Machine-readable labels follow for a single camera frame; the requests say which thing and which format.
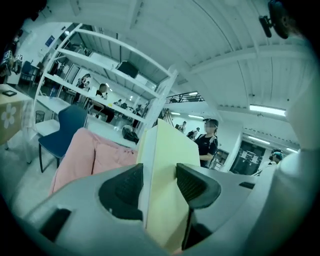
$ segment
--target blue chair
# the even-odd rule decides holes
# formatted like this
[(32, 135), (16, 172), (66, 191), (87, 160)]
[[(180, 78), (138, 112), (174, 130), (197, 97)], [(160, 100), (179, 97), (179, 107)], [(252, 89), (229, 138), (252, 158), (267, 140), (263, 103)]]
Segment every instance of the blue chair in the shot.
[(56, 167), (64, 157), (71, 140), (78, 129), (84, 127), (87, 121), (87, 112), (76, 105), (70, 105), (58, 114), (60, 129), (47, 136), (39, 138), (40, 169), (43, 173), (41, 147), (44, 147), (56, 157)]

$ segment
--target yellow book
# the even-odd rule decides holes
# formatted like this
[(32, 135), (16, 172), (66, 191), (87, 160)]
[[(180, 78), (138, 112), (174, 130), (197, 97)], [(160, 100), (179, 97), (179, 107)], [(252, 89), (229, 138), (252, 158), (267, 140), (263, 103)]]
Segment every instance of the yellow book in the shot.
[(176, 179), (176, 164), (200, 166), (198, 146), (165, 121), (144, 133), (137, 163), (143, 163), (139, 205), (147, 233), (169, 253), (183, 241), (189, 206)]

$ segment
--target chair backrest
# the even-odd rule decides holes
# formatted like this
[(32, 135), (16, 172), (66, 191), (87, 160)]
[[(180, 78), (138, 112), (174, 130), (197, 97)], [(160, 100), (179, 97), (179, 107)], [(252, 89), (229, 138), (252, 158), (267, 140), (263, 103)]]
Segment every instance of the chair backrest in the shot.
[(78, 129), (84, 127), (87, 121), (87, 112), (76, 105), (70, 105), (58, 114), (60, 131), (67, 137), (73, 137)]
[(22, 74), (29, 74), (31, 70), (31, 63), (29, 61), (25, 61), (21, 70)]

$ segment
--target chair leg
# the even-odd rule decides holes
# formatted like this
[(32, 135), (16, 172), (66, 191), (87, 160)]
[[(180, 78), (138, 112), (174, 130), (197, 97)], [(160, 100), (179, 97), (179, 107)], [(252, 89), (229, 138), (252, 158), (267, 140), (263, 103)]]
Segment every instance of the chair leg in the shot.
[(42, 167), (42, 154), (41, 154), (41, 145), (39, 144), (39, 161), (40, 161), (40, 170), (43, 173), (44, 169)]

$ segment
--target floor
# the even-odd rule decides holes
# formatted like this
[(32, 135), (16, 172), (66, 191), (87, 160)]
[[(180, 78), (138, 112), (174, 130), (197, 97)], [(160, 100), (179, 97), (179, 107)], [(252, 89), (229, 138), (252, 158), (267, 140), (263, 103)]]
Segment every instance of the floor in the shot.
[(57, 170), (55, 158), (42, 150), (45, 170), (41, 173), (38, 138), (30, 141), (30, 164), (25, 160), (21, 131), (8, 141), (8, 150), (0, 146), (0, 192), (11, 212), (21, 218), (48, 197)]

